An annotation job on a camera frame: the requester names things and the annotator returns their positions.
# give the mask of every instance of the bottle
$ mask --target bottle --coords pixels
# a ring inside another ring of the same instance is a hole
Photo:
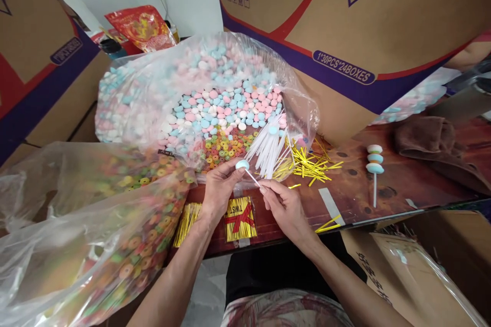
[[[114,41],[112,38],[102,40],[99,43],[101,49],[109,55],[112,60],[119,59],[120,57],[128,56],[128,53],[124,48],[121,47],[119,43]]]

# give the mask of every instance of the cardboard box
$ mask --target cardboard box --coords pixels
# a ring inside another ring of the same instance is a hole
[[[220,0],[295,68],[339,145],[491,26],[484,0]]]
[[[491,225],[478,212],[437,211],[404,221],[491,324]]]
[[[347,252],[367,273],[368,286],[413,326],[485,325],[458,287],[413,240],[360,229],[341,235]]]
[[[1,0],[0,166],[68,140],[109,63],[57,0]]]

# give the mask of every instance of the clothing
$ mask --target clothing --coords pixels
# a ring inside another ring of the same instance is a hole
[[[297,289],[246,296],[225,309],[221,327],[235,326],[343,326],[352,327],[346,312],[334,300]]]

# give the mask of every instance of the white plastic stick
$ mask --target white plastic stick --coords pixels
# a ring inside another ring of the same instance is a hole
[[[373,208],[377,208],[377,174],[373,174]]]

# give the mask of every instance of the red snack bag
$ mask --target red snack bag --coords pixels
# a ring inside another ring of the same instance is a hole
[[[144,52],[168,49],[176,42],[169,27],[152,5],[123,9],[105,15],[121,34]]]

